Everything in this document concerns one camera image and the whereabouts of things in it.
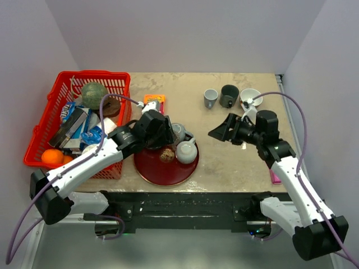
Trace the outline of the dark grey mug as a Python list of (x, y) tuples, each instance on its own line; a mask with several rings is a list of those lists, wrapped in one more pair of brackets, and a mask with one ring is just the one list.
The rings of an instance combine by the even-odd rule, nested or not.
[(232, 108), (239, 96), (239, 89), (235, 85), (224, 85), (221, 89), (219, 103), (224, 108)]

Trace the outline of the red floral mug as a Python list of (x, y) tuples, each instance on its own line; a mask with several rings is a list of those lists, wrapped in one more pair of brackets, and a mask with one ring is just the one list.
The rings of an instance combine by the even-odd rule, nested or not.
[(247, 88), (240, 92), (240, 104), (241, 107), (246, 110), (246, 107), (244, 105), (244, 102), (248, 99), (252, 99), (254, 101), (254, 106), (258, 107), (263, 102), (263, 97), (259, 97), (256, 100), (254, 100), (255, 97), (259, 96), (261, 92), (259, 92), (256, 89)]

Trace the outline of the white speckled mug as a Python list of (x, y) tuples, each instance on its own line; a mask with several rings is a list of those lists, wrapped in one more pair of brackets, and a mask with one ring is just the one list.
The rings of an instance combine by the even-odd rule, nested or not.
[(182, 141), (177, 145), (175, 155), (180, 163), (190, 164), (194, 162), (198, 153), (195, 143), (195, 138), (192, 138), (189, 141)]

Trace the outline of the small grey mug white inside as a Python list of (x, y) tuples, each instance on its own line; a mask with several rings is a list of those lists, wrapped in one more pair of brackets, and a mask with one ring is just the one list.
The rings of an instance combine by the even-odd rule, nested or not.
[(212, 109), (218, 98), (218, 92), (214, 89), (207, 89), (204, 92), (204, 105), (207, 109)]

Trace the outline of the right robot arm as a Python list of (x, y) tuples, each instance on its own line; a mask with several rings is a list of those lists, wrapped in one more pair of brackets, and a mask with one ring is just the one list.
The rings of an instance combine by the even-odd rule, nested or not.
[(234, 145), (256, 146), (259, 157), (280, 179), (296, 210), (291, 210), (270, 192), (255, 194), (248, 211), (256, 220), (275, 221), (288, 235), (298, 255), (305, 261), (342, 250), (348, 231), (344, 216), (333, 211), (317, 195), (301, 173), (299, 160), (290, 144), (279, 137), (277, 115), (257, 112), (252, 123), (247, 116), (228, 114), (208, 135)]

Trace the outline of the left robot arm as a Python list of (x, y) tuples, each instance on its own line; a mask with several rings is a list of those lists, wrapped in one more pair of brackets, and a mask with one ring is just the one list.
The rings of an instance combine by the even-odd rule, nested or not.
[(100, 192), (79, 193), (76, 188), (104, 168), (141, 152), (174, 142), (169, 116), (156, 110), (144, 112), (132, 127), (119, 126), (93, 149), (59, 168), (31, 174), (30, 198), (46, 224), (71, 214), (96, 214), (104, 220), (116, 214), (115, 204)]

